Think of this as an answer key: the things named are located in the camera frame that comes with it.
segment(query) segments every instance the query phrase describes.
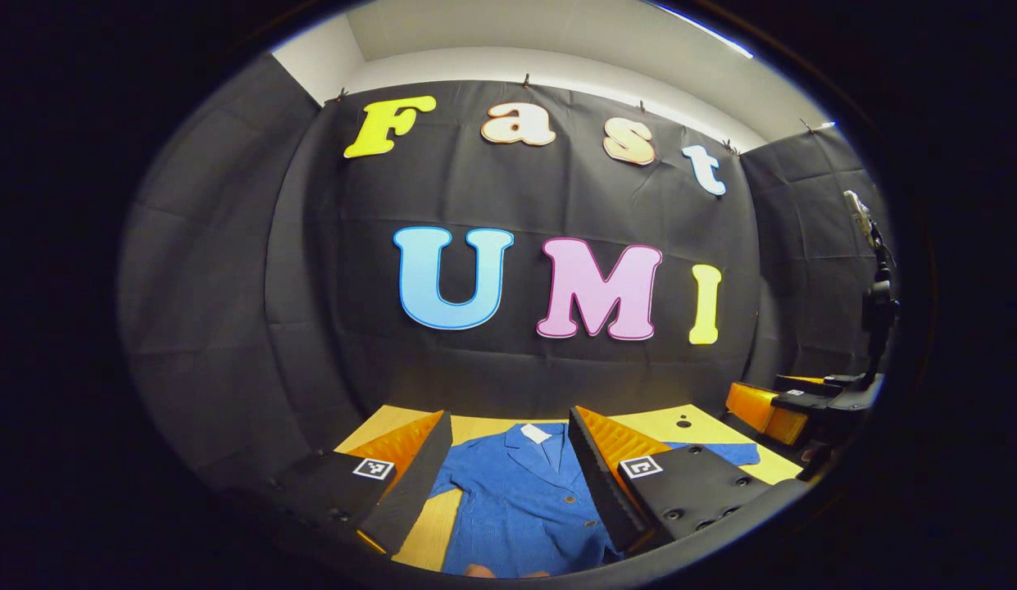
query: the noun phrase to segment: black curtain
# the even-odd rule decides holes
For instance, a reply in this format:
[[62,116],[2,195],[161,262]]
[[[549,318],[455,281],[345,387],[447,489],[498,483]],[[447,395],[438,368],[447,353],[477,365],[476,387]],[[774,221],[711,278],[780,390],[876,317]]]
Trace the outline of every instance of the black curtain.
[[[436,109],[418,113],[407,134],[390,133],[390,153],[344,158],[367,104],[426,95],[436,98]],[[486,141],[479,127],[489,119],[487,109],[507,102],[545,108],[557,137],[548,145]],[[636,166],[606,156],[603,124],[612,116],[651,129],[654,163]],[[367,411],[392,403],[526,419],[562,418],[573,404],[606,414],[684,403],[715,408],[740,376],[756,320],[756,218],[739,160],[718,138],[635,106],[518,82],[422,82],[351,94],[325,105],[314,126],[324,138],[298,155],[316,163],[304,191],[303,251],[344,375]],[[680,152],[687,145],[718,158],[715,175],[728,187],[724,195],[699,186]],[[441,331],[403,312],[392,236],[410,226],[452,233],[440,275],[448,301],[467,301],[475,290],[467,231],[488,227],[515,235],[504,252],[500,308],[489,321]],[[557,236],[586,240],[603,276],[625,246],[662,251],[650,340],[611,339],[605,328],[595,337],[584,330],[572,339],[538,335],[550,294],[542,243]],[[689,341],[696,263],[723,276],[719,340],[712,345]]]
[[261,57],[167,142],[126,221],[118,310],[131,372],[161,432],[217,487],[275,473],[359,423],[336,390],[295,395],[305,388],[284,380],[282,334],[264,314],[273,213],[318,111]]
[[835,127],[758,146],[740,163],[756,209],[761,272],[760,317],[744,380],[768,388],[776,373],[862,372],[869,359],[861,294],[872,287],[876,257],[842,192],[857,193],[890,246],[895,242],[878,187]]

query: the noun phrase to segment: wooden table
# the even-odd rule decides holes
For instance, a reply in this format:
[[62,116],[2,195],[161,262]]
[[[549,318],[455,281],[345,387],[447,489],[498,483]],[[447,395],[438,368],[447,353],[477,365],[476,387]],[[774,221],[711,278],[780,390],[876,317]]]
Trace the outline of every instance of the wooden table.
[[[403,407],[384,406],[367,419],[351,436],[337,446],[337,452],[347,452],[358,445],[374,439],[394,428],[413,422],[414,419],[428,415],[427,411],[407,410]],[[691,423],[687,428],[676,425],[681,415],[686,415]],[[640,430],[658,440],[685,441],[685,444],[751,444],[743,436],[718,419],[695,406],[669,407],[665,410],[644,411],[642,414],[611,415],[621,424]],[[504,432],[519,423],[548,424],[565,422],[565,419],[498,419],[471,418],[468,415],[452,415],[451,425],[454,430],[454,445],[475,439],[479,436],[489,436]],[[779,455],[757,445],[760,462],[756,466],[742,466],[741,469],[756,478],[763,479],[768,484],[775,484],[785,478],[793,478],[799,473],[799,466]],[[454,531],[454,521],[457,519],[457,508],[461,504],[461,490],[453,489],[427,500],[417,524],[410,531],[403,548],[392,558],[396,562],[440,571],[445,547]]]

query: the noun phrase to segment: letter u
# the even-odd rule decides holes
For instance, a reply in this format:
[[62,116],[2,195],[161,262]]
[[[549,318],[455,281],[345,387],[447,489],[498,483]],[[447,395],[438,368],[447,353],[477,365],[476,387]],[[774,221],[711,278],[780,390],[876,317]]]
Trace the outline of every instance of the letter u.
[[508,232],[475,229],[464,240],[475,248],[475,295],[451,303],[439,294],[441,249],[453,236],[441,228],[403,228],[393,242],[403,252],[399,264],[399,299],[408,316],[428,328],[467,330],[493,317],[500,305],[504,250],[516,238]]

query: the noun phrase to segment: pink letter m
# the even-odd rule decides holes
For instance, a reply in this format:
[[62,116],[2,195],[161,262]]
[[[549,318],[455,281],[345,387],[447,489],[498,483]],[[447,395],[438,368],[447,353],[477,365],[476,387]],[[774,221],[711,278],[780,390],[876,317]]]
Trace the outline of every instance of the pink letter m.
[[610,278],[603,280],[592,249],[584,240],[552,238],[542,249],[552,259],[552,294],[548,317],[538,322],[538,334],[548,339],[574,336],[577,322],[572,320],[571,310],[576,300],[589,336],[602,330],[614,305],[617,318],[606,329],[613,339],[646,340],[654,336],[650,305],[654,272],[661,264],[660,250],[625,247]]

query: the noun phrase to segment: shirt sleeve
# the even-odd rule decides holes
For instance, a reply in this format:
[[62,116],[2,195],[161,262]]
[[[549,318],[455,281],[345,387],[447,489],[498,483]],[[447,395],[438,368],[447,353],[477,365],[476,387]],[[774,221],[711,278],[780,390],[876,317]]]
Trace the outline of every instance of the shirt sleeve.
[[[680,449],[691,444],[665,441],[665,445],[670,446],[672,449]],[[756,448],[756,444],[713,444],[702,446],[708,449],[708,451],[715,453],[715,455],[721,456],[722,459],[728,460],[734,466],[756,466],[760,462],[760,452]]]
[[428,497],[437,496],[455,487],[467,489],[467,475],[471,468],[474,468],[478,455],[479,440],[468,440],[466,444],[452,446],[450,452],[445,454],[443,466],[436,475],[436,482],[432,485],[432,492],[428,493]]

